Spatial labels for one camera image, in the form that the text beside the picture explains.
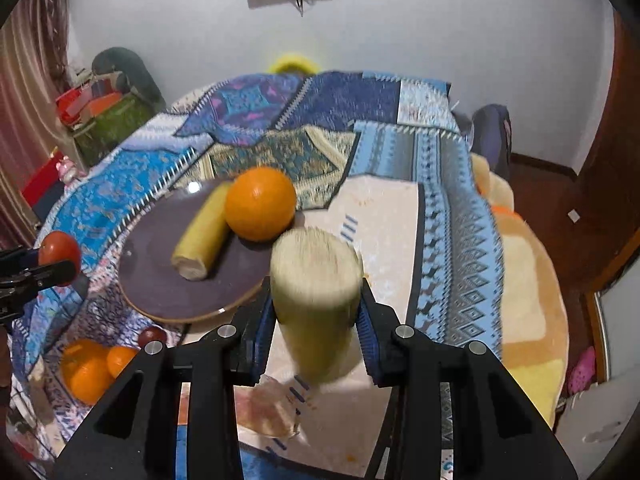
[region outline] wooden floor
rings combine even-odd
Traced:
[[[599,229],[588,215],[575,224],[567,216],[574,207],[580,214],[580,207],[575,205],[579,203],[576,185],[570,177],[511,164],[509,181],[516,211],[544,244],[556,268],[569,322],[568,369],[571,370],[581,352],[593,344],[580,292],[597,270],[585,266],[583,256],[590,248],[581,248],[580,244],[597,245]]]

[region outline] banana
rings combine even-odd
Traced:
[[[185,279],[204,280],[229,234],[225,221],[226,194],[230,182],[223,182],[211,192],[171,256],[171,264]]]

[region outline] plate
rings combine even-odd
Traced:
[[[221,180],[192,183],[161,198],[130,232],[122,248],[120,288],[131,306],[151,319],[191,323],[252,297],[269,272],[271,243],[231,233],[201,282],[185,280],[171,265],[180,237]]]

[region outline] white wall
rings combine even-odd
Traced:
[[[70,3],[84,58],[131,48],[167,102],[294,51],[323,69],[451,81],[463,110],[508,106],[516,152],[577,168],[612,63],[605,0],[315,0],[303,17],[293,0]]]
[[[79,72],[83,68],[91,68],[91,61],[92,58],[88,60],[84,58],[84,53],[80,45],[78,45],[73,19],[69,19],[69,34],[66,38],[66,63],[73,70]]]

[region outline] pink slipper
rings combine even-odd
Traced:
[[[591,379],[593,379],[595,374],[596,350],[593,346],[590,346],[582,352],[580,359],[578,359],[578,364],[571,370],[569,383],[567,384],[569,395],[574,395],[586,390],[591,384]]]

